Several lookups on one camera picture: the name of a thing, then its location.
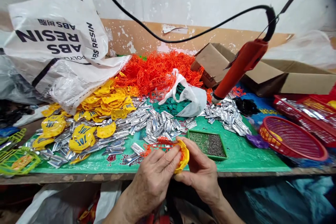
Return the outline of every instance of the hand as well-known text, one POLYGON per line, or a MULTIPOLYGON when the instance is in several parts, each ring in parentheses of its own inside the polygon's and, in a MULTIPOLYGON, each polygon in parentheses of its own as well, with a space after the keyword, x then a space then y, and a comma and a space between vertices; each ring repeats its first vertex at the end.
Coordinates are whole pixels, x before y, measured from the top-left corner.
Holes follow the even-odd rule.
POLYGON ((141 162, 134 180, 124 191, 130 222, 149 214, 165 199, 169 181, 180 159, 180 146, 176 145, 167 153, 154 150, 141 162))
POLYGON ((201 200, 210 207, 217 205, 222 191, 217 182, 217 166, 214 161, 209 159, 201 152, 199 147, 193 141, 185 137, 176 137, 182 140, 189 149, 189 171, 183 171, 175 175, 175 180, 188 186, 192 186, 201 200))

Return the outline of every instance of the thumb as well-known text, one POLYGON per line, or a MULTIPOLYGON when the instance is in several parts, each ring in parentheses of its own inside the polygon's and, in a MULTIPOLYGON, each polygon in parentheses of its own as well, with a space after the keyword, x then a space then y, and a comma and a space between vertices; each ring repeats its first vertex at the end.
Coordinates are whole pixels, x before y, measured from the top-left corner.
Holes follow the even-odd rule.
POLYGON ((182 182, 187 186, 193 186, 195 181, 195 174, 189 171, 182 171, 174 176, 174 179, 178 182, 182 182))

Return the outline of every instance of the white plastic bag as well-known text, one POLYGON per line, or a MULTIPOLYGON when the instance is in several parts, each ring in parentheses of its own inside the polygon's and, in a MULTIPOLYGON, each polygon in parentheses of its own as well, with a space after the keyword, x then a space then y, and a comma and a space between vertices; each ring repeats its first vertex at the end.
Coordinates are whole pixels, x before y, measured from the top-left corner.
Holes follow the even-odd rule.
POLYGON ((295 60, 323 69, 336 68, 336 50, 328 36, 318 30, 294 35, 287 43, 270 48, 263 59, 295 60))
POLYGON ((17 224, 76 223, 81 210, 92 203, 100 189, 94 223, 102 223, 121 194, 121 181, 97 183, 48 184, 34 196, 33 202, 17 224))
POLYGON ((130 56, 105 59, 108 39, 93 0, 9 5, 14 32, 5 53, 17 71, 68 113, 117 74, 130 56))
POLYGON ((162 105, 166 102, 169 97, 173 97, 176 102, 182 102, 184 100, 190 100, 191 103, 188 104, 180 113, 177 114, 179 117, 194 117, 199 115, 207 104, 207 94, 204 89, 190 86, 187 80, 183 77, 182 74, 178 73, 179 71, 174 68, 172 75, 176 74, 176 81, 172 89, 166 94, 164 99, 159 102, 159 105, 162 105), (179 100, 176 99, 176 87, 181 83, 185 89, 182 91, 179 100))

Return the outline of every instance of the green square tray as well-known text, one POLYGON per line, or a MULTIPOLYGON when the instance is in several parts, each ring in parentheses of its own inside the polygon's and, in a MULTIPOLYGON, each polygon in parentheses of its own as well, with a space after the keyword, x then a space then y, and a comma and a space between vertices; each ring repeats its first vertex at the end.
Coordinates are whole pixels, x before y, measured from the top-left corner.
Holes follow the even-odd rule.
POLYGON ((225 160, 228 159, 228 156, 225 151, 225 146, 223 143, 223 139, 219 134, 214 134, 214 133, 207 133, 203 131, 197 131, 197 130, 188 130, 187 138, 189 138, 191 141, 195 142, 197 146, 201 149, 201 151, 208 156, 208 158, 213 159, 213 160, 225 160), (220 141, 222 142, 222 150, 223 150, 223 155, 224 156, 213 156, 213 155, 208 155, 208 148, 209 148, 209 135, 217 135, 220 138, 220 141))

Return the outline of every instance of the red plastic basket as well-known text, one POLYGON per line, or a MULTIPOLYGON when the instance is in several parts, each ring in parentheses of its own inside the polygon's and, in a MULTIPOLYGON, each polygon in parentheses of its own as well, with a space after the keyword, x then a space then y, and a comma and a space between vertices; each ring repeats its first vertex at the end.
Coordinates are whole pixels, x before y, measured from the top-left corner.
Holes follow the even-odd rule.
POLYGON ((325 147, 298 125, 280 117, 265 117, 259 130, 261 137, 276 152, 293 157, 324 161, 325 147))
POLYGON ((310 133, 316 135, 326 147, 336 148, 336 110, 333 107, 324 104, 318 99, 310 96, 275 95, 274 97, 274 106, 278 111, 285 114, 288 118, 294 120, 310 133), (306 107, 317 111, 326 119, 328 119, 330 123, 310 117, 306 113, 294 108, 285 100, 281 100, 282 98, 294 100, 298 104, 303 104, 306 107))

